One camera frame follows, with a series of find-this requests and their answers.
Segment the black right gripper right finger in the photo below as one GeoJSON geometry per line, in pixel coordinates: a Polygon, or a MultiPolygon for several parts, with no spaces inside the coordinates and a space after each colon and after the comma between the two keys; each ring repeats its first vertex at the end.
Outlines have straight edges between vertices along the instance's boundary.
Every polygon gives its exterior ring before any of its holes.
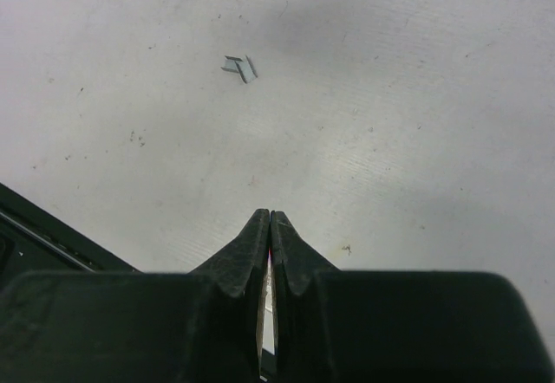
{"type": "Polygon", "coordinates": [[[341,270],[271,215],[279,382],[551,382],[516,288],[488,272],[341,270]]]}

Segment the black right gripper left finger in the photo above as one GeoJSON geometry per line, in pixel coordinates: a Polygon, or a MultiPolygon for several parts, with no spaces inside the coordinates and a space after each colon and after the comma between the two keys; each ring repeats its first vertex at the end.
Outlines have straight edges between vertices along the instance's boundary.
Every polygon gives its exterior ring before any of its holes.
{"type": "Polygon", "coordinates": [[[85,269],[1,223],[4,382],[256,382],[270,214],[187,274],[85,269]]]}

